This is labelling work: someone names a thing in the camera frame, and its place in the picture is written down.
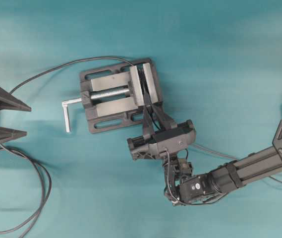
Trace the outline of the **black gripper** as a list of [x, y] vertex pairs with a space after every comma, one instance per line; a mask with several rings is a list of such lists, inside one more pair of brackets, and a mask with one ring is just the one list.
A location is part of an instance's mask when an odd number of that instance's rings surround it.
[[147, 107], [143, 107], [143, 136], [129, 138], [127, 140], [130, 154], [133, 160], [161, 159], [166, 151], [171, 156], [185, 150], [196, 139], [194, 124], [189, 119], [183, 123], [177, 123], [166, 114], [162, 107], [151, 105], [159, 124], [164, 129], [153, 134], [153, 123]]

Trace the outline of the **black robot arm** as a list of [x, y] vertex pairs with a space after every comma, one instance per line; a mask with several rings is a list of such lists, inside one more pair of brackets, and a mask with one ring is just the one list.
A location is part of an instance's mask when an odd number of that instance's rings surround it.
[[149, 83], [122, 87], [133, 103], [143, 98], [143, 134], [128, 139], [131, 156], [138, 159], [161, 159], [165, 170], [166, 197], [175, 205], [213, 204], [230, 192], [247, 184], [282, 172], [282, 120], [271, 147], [252, 153], [241, 160], [232, 160], [200, 175], [186, 158], [177, 155], [187, 150], [196, 138], [192, 121], [177, 124], [162, 109], [158, 89]]

